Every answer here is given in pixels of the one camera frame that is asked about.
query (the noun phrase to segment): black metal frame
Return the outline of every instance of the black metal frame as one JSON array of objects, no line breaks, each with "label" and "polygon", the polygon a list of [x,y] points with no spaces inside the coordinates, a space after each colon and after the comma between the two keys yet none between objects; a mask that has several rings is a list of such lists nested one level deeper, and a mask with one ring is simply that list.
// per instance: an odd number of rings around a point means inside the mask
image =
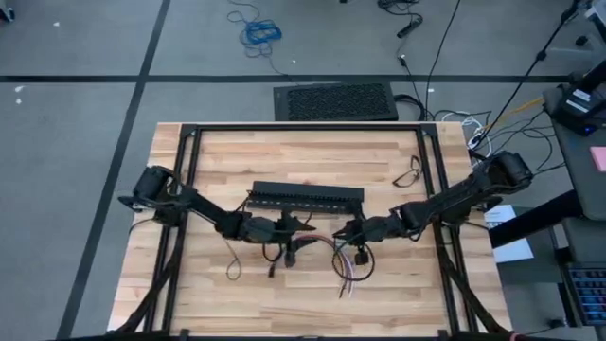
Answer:
[{"label": "black metal frame", "polygon": [[[193,137],[192,143],[192,153],[189,159],[189,167],[187,171],[187,179],[186,184],[193,186],[196,166],[198,161],[198,156],[200,153],[196,153],[194,151],[199,151],[202,141],[202,134],[206,131],[402,131],[402,132],[413,132],[416,135],[417,143],[419,146],[419,159],[421,161],[421,165],[423,167],[423,180],[425,184],[425,189],[427,191],[427,195],[431,196],[435,194],[434,184],[432,181],[432,172],[429,166],[429,159],[427,155],[427,148],[425,145],[425,136],[428,136],[431,140],[434,157],[436,159],[437,166],[437,175],[440,182],[441,190],[444,190],[448,187],[448,182],[446,179],[446,170],[444,166],[444,160],[442,158],[442,152],[439,145],[438,134],[437,134],[437,126],[435,123],[312,123],[312,124],[301,124],[301,123],[276,123],[276,124],[267,124],[267,123],[251,123],[251,124],[184,124],[181,127],[181,133],[179,136],[179,145],[177,149],[177,155],[175,158],[175,166],[174,173],[176,176],[181,176],[181,172],[183,169],[183,163],[186,152],[186,144],[187,140],[190,137]],[[434,223],[434,235],[436,240],[436,248],[444,247],[444,240],[442,236],[442,225],[440,223]],[[181,221],[177,226],[177,238],[173,249],[172,257],[176,257],[176,263],[171,268],[171,273],[169,275],[169,288],[167,292],[167,303],[165,306],[164,315],[162,318],[162,325],[160,332],[169,332],[170,331],[170,323],[172,320],[172,314],[174,311],[175,298],[177,294],[177,281],[179,279],[179,272],[181,270],[181,258],[183,256],[183,248],[185,245],[185,236],[187,231],[187,213],[184,213],[181,217]],[[453,242],[453,255],[454,262],[456,264],[456,268],[464,278],[465,282],[467,282],[467,273],[465,271],[465,261],[463,259],[463,254],[461,251],[461,244],[458,238],[458,233],[451,229],[451,238]],[[153,271],[153,278],[157,280],[162,273],[164,268],[164,263],[166,260],[167,250],[169,246],[169,234],[170,228],[167,226],[163,226],[162,234],[160,237],[160,242],[158,245],[158,253],[156,257],[156,264]],[[456,313],[456,305],[455,305],[455,296],[453,292],[453,286],[451,283],[451,278],[448,273],[444,270],[444,261],[443,257],[448,257],[448,255],[443,252],[438,252],[438,263],[440,267],[440,275],[442,279],[443,286],[443,295],[444,301],[446,305],[446,311],[448,314],[449,325],[451,329],[451,334],[457,333],[460,331],[460,326],[458,322],[458,317]],[[153,322],[155,320],[156,313],[156,301],[158,296],[155,298],[153,304],[150,306],[147,311],[145,322],[144,322],[144,332],[152,332],[153,331]],[[466,317],[468,319],[469,330],[470,332],[477,332],[477,322],[475,319],[475,315],[473,314],[472,309],[468,306],[467,302],[464,301]],[[248,337],[237,337],[237,339],[247,339]],[[281,340],[294,340],[298,337],[270,337],[272,341],[281,341]],[[390,337],[355,337],[355,340],[361,341],[366,339],[389,339]],[[186,336],[186,339],[205,339],[200,336]],[[439,336],[428,336],[428,337],[399,337],[400,340],[415,340],[415,341],[425,341],[425,340],[439,340]]]}]

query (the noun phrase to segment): table leg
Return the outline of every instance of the table leg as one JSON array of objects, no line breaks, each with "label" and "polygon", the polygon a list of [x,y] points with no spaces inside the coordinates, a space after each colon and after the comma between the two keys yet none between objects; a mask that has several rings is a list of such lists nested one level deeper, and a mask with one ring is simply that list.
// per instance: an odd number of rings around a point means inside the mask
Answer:
[{"label": "table leg", "polygon": [[579,197],[569,190],[550,201],[490,230],[490,242],[496,248],[559,223],[566,217],[582,215]]}]

